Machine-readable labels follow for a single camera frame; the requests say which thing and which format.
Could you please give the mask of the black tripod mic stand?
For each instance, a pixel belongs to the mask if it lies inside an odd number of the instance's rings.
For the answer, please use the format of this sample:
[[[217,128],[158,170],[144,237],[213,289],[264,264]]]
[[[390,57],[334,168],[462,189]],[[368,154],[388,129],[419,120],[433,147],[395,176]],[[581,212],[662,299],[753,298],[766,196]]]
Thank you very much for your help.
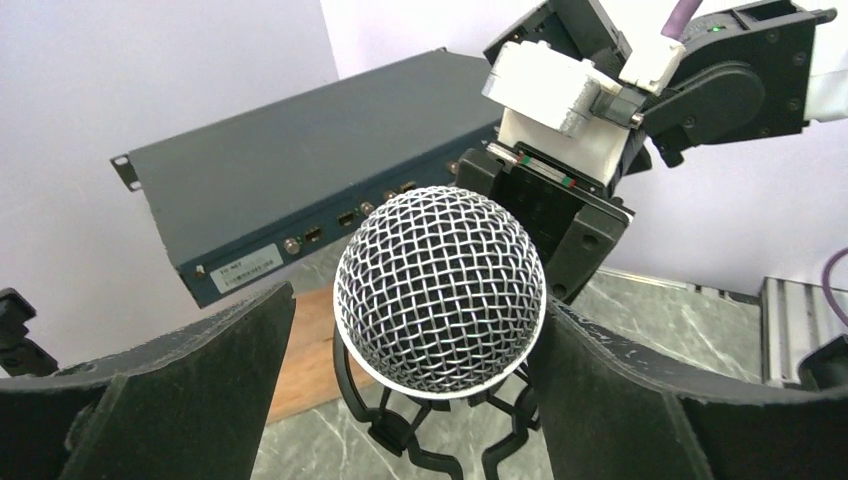
[[[354,379],[355,362],[338,330],[332,363],[341,399],[365,427],[366,438],[390,456],[446,479],[467,479],[469,466],[478,467],[484,479],[500,479],[502,465],[541,427],[526,364],[469,398],[435,400],[383,385],[369,399]]]

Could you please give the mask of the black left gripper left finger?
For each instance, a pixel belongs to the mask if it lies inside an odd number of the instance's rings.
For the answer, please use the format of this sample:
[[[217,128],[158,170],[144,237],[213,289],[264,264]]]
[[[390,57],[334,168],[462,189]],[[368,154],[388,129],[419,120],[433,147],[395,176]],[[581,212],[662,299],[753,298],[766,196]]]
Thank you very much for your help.
[[[247,479],[290,337],[281,282],[132,349],[1,381],[5,479]]]

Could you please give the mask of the black silver handheld microphone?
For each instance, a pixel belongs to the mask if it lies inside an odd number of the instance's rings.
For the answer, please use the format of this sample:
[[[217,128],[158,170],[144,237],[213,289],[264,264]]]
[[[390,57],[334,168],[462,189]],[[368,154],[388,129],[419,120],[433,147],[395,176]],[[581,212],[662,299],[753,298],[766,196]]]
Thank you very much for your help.
[[[486,391],[538,341],[548,288],[539,253],[504,207],[456,186],[374,210],[337,265],[337,333],[380,384],[422,399]]]

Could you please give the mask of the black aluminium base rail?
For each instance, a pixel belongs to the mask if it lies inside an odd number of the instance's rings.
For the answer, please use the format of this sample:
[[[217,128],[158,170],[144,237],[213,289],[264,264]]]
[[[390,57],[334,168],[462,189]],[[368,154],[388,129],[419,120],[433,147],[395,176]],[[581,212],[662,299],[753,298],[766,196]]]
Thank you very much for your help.
[[[671,358],[775,387],[800,385],[801,361],[847,331],[822,287],[772,277],[748,295],[602,268],[578,307]]]

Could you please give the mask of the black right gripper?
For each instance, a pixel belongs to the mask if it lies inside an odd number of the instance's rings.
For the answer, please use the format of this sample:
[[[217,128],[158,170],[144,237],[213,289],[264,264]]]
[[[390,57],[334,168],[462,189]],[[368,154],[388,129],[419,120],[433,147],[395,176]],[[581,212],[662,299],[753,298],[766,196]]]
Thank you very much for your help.
[[[549,289],[570,304],[634,219],[623,200],[579,172],[529,150],[469,149],[455,185],[495,201],[530,236]]]

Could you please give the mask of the dark teal rack unit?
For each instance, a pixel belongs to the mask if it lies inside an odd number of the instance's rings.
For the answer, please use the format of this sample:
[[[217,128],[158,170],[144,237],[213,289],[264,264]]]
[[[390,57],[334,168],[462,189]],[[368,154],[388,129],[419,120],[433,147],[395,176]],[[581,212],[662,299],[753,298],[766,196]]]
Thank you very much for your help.
[[[114,157],[199,307],[351,234],[392,196],[450,184],[495,137],[482,58],[425,52]]]

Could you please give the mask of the black round-base mic stand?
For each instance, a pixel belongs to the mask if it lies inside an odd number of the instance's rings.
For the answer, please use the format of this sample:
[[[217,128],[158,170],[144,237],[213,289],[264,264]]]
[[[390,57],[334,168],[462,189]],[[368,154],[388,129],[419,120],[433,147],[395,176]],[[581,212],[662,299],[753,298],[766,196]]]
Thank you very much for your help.
[[[1,368],[11,377],[46,377],[59,370],[56,359],[28,337],[26,323],[36,315],[16,289],[1,290]]]

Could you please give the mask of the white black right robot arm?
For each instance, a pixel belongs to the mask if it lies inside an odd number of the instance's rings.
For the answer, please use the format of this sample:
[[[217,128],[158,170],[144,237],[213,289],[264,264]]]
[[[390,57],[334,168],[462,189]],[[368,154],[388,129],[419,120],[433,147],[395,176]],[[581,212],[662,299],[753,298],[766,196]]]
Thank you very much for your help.
[[[631,45],[597,1],[546,1],[485,50],[497,135],[456,183],[509,210],[556,298],[571,302],[634,214],[615,193],[687,149],[794,135],[847,115],[847,66],[817,36],[833,8],[755,1],[706,15],[680,1]]]

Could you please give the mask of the wooden board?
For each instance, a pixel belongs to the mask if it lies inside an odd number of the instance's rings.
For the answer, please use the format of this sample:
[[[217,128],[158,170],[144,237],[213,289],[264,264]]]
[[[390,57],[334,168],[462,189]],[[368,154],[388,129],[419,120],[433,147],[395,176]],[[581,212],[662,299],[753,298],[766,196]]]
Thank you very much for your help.
[[[296,295],[292,329],[267,422],[340,397],[333,366],[332,287]]]

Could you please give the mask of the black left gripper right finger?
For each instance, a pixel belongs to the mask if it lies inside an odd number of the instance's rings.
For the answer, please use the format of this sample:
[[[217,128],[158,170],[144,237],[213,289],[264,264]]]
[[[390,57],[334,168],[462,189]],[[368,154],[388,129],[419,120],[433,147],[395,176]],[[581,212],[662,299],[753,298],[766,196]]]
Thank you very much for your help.
[[[550,300],[529,357],[557,479],[843,479],[847,390],[702,370]]]

